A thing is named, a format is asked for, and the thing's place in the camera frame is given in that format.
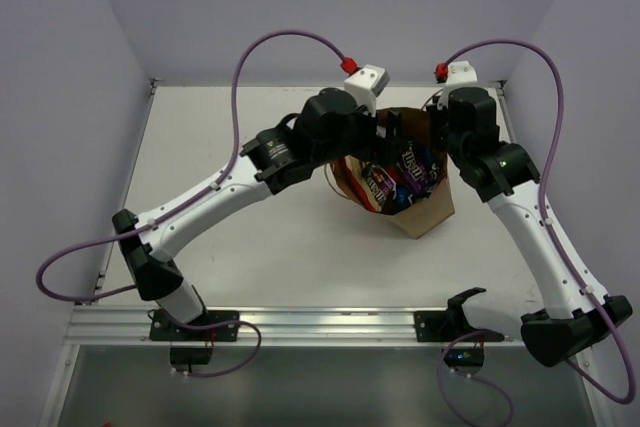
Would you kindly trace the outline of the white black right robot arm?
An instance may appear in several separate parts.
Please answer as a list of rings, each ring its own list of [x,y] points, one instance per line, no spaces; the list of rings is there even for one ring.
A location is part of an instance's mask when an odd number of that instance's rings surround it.
[[[589,272],[549,205],[539,201],[540,174],[522,146],[500,139],[495,100],[483,88],[459,87],[446,90],[428,112],[433,140],[509,232],[542,298],[536,308],[515,295],[468,289],[447,302],[449,334],[464,340],[489,330],[514,337],[546,367],[604,340],[632,306]]]

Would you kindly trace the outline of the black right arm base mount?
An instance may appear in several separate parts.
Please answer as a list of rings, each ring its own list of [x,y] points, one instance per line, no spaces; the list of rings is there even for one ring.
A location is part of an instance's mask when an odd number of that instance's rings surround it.
[[[449,344],[462,335],[474,332],[475,329],[466,319],[462,306],[469,298],[486,292],[485,288],[467,289],[447,300],[444,310],[418,310],[413,313],[413,326],[418,342],[441,342]],[[503,342],[505,337],[497,332],[474,337],[473,346],[452,348],[445,357],[449,368],[475,374],[484,365],[484,342]]]

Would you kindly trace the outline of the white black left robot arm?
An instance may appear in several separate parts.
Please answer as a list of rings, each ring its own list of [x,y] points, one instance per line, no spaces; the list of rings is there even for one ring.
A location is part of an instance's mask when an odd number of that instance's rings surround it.
[[[187,192],[149,212],[123,209],[113,216],[135,289],[164,310],[182,337],[201,337],[208,326],[205,304],[175,263],[184,247],[234,213],[309,180],[317,168],[346,156],[393,163],[406,145],[400,115],[382,126],[375,111],[346,91],[321,90]]]

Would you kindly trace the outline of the brown paper bag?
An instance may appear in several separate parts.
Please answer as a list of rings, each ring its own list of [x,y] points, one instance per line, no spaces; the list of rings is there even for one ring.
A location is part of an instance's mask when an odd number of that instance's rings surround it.
[[[381,109],[378,111],[378,123],[381,126],[387,126],[387,111],[389,109],[392,108]],[[398,109],[401,112],[401,134],[408,139],[408,144],[410,141],[418,142],[431,152],[439,170],[438,183],[430,196],[422,198],[409,209],[404,211],[398,213],[394,211],[391,214],[380,214],[366,211],[378,218],[388,220],[402,230],[408,237],[418,239],[455,214],[455,207],[449,184],[447,168],[448,158],[445,152],[435,149],[431,144],[430,118],[426,111],[410,107],[396,107],[394,109]],[[396,167],[400,156],[397,158],[395,163],[389,166],[379,165],[388,172],[396,182],[396,185],[404,185],[401,175]],[[351,169],[353,171],[359,171],[361,182],[361,171],[364,165],[372,162],[356,160],[357,162],[354,163]],[[327,184],[338,196],[348,199],[336,184],[332,172],[332,163],[324,168]]]

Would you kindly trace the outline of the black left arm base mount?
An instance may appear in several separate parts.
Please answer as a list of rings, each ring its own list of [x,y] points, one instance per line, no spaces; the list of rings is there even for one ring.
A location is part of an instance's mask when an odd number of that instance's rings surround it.
[[[179,370],[192,371],[194,367],[207,365],[213,356],[213,347],[218,342],[235,342],[240,319],[238,311],[208,309],[185,329],[175,324],[164,311],[148,312],[151,321],[149,339],[153,342],[168,342],[170,365]]]

